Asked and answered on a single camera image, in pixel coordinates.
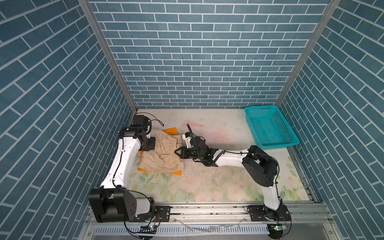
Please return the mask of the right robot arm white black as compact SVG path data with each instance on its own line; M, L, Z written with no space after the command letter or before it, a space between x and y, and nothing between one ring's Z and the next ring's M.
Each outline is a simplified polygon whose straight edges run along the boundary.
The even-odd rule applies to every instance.
M228 151L210 148L201 137L183 135L186 146L175 150L181 159L192 159L206 167L239 167L247 171L256 184L261 186L264 205L248 207L250 215L262 212L269 221L291 221L292 216L278 193L277 178L280 173L278 161L261 148L252 145L247 150Z

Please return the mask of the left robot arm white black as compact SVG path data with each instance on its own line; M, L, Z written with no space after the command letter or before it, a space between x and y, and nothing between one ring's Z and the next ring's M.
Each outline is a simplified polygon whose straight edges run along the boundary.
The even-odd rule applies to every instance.
M129 187L130 174L139 152L155 149L151 119L135 115L129 127L119 131L117 152L99 188L90 190L89 203L98 223L150 222L155 217L153 198Z

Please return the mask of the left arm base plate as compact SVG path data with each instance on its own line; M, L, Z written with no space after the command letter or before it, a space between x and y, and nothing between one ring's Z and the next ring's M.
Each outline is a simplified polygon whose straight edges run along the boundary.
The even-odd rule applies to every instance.
M157 222L167 223L170 220L170 215L171 206L156 206L150 213L135 216L132 222L144 223L156 219Z

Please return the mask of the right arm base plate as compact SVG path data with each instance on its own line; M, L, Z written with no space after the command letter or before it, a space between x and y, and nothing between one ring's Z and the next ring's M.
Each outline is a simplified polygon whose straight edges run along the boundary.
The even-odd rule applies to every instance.
M262 222L262 221L291 221L291 213L284 204L280 204L277 210L272 210L266 206L262 205L250 205L247 206L247 212L250 215L252 222Z

